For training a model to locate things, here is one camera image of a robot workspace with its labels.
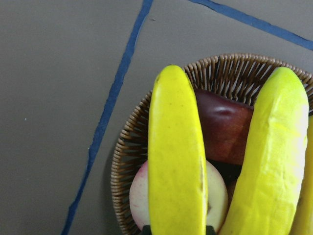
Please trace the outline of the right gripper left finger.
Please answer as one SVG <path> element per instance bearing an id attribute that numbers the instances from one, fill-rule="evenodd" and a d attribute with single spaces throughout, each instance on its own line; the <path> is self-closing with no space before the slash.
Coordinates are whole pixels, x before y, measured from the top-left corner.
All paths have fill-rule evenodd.
<path id="1" fill-rule="evenodd" d="M 151 235 L 150 225 L 144 225 L 141 231 L 141 235 Z"/>

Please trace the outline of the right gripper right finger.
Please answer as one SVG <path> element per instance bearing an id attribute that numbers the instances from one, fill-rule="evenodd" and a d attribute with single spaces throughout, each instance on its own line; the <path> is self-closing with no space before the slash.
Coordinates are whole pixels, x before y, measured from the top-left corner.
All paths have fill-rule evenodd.
<path id="1" fill-rule="evenodd" d="M 216 235 L 217 233 L 215 232 L 213 226 L 207 225 L 206 226 L 206 235 Z"/>

